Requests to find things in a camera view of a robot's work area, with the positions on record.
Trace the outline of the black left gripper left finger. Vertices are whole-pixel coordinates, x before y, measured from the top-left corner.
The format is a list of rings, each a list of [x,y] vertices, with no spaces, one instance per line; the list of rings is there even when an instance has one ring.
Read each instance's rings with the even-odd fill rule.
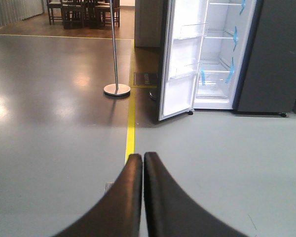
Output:
[[[138,237],[142,208],[143,162],[131,154],[104,196],[57,237]]]

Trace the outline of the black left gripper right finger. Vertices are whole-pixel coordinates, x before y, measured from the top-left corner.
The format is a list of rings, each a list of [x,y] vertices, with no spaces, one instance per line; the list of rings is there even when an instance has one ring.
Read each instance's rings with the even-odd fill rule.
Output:
[[[198,205],[175,181],[156,152],[144,154],[144,200],[150,237],[242,237]]]

